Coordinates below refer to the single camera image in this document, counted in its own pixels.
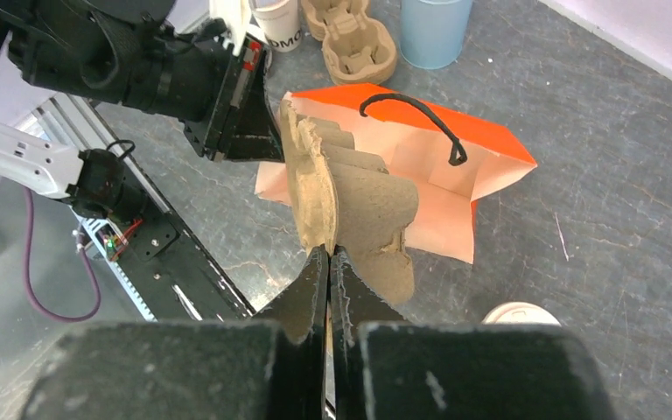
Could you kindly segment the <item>stack of paper cups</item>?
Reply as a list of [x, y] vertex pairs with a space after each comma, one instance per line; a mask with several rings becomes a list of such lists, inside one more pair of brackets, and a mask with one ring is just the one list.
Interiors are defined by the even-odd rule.
[[280, 53], [295, 50], [302, 39], [298, 0], [250, 1], [253, 16], [271, 47]]

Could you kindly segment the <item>brown cardboard cup carrier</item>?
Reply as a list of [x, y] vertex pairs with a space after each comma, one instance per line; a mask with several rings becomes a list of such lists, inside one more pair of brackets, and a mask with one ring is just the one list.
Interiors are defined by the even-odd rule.
[[405, 230], [417, 214], [415, 184], [389, 173], [382, 157], [358, 151], [354, 134], [307, 116], [292, 100], [279, 107], [287, 190], [301, 244], [346, 249], [357, 273], [388, 303], [409, 300], [414, 269]]

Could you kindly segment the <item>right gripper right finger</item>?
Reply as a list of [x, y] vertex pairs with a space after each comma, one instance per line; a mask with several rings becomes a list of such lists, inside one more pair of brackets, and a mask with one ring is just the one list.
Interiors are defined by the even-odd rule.
[[585, 344], [557, 325], [411, 324], [331, 259], [339, 419], [614, 419]]

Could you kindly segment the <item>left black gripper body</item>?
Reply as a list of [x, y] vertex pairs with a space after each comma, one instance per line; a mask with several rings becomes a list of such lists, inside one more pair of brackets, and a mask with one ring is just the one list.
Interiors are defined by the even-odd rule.
[[240, 107], [254, 75], [262, 75], [265, 83], [267, 45], [250, 34], [244, 39], [238, 56], [232, 54], [231, 46], [223, 50], [220, 41], [215, 45], [214, 52], [222, 69], [218, 93], [201, 121], [184, 122], [184, 135], [199, 157], [221, 161], [227, 160], [234, 127], [232, 108]]

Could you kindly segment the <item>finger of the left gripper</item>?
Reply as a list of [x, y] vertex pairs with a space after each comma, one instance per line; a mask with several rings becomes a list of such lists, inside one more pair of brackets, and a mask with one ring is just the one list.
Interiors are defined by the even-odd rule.
[[284, 149], [265, 89], [264, 77], [254, 75], [240, 107], [233, 107], [232, 134], [226, 159], [235, 162], [284, 162]]

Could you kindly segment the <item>blue straw holder cup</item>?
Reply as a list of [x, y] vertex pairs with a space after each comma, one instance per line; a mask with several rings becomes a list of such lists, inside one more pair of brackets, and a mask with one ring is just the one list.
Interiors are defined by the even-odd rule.
[[461, 54], [473, 0], [402, 0], [399, 47], [413, 67], [437, 70]]

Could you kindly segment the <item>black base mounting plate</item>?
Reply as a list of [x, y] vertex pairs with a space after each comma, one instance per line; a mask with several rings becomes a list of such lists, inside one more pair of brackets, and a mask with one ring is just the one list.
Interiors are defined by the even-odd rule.
[[149, 205], [138, 227], [117, 226], [107, 220], [85, 219], [97, 235], [113, 230], [120, 235], [118, 251], [101, 249], [115, 277], [144, 319], [250, 319], [256, 311], [223, 268], [133, 158], [125, 161], [125, 178], [143, 188]]

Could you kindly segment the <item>orange paper bag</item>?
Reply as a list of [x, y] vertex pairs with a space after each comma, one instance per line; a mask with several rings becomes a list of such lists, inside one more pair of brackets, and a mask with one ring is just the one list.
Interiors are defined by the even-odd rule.
[[[505, 127], [374, 84], [286, 94], [296, 110], [353, 133], [357, 151], [383, 158], [388, 172], [412, 181], [419, 204], [405, 247], [471, 263], [475, 202], [513, 184], [536, 161]], [[291, 208], [283, 163], [259, 165], [256, 194]]]

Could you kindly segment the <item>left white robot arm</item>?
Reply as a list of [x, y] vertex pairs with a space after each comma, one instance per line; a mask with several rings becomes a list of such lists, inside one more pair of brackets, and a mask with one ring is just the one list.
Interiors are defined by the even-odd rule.
[[[248, 31], [246, 1], [212, 1], [197, 31], [176, 33], [171, 1], [0, 1], [0, 53], [30, 85], [174, 117], [196, 154], [284, 160], [266, 97], [270, 47]], [[149, 208], [110, 148], [54, 145], [0, 123], [0, 176], [128, 223]]]

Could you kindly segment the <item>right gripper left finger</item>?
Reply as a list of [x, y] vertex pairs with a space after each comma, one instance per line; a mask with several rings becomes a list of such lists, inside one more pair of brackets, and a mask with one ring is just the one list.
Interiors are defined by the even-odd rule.
[[59, 339], [23, 419], [322, 419], [329, 255], [314, 248], [251, 319], [83, 325]]

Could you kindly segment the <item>white plastic cup lid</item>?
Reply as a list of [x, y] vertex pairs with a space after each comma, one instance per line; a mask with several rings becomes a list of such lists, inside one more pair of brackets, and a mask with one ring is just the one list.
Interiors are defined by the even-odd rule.
[[499, 304], [483, 318], [482, 323], [561, 325], [559, 320], [549, 311], [528, 302]]

